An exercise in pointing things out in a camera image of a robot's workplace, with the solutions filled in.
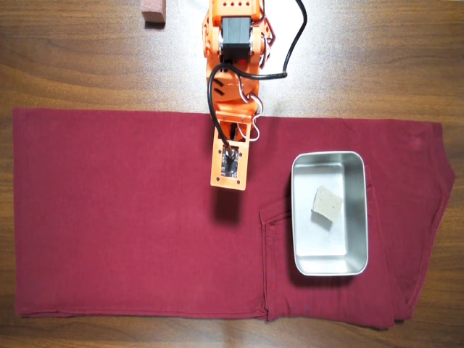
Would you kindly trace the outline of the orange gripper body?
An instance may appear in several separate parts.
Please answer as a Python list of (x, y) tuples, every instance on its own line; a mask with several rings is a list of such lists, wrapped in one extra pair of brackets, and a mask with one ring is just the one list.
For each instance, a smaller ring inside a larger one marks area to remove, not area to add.
[(247, 125), (251, 125), (251, 131), (256, 132), (251, 137), (251, 142), (257, 141), (260, 131), (256, 126), (256, 119), (260, 116), (260, 104), (250, 102), (249, 104), (215, 103), (217, 119), (221, 124), (224, 134), (228, 140), (247, 141)]

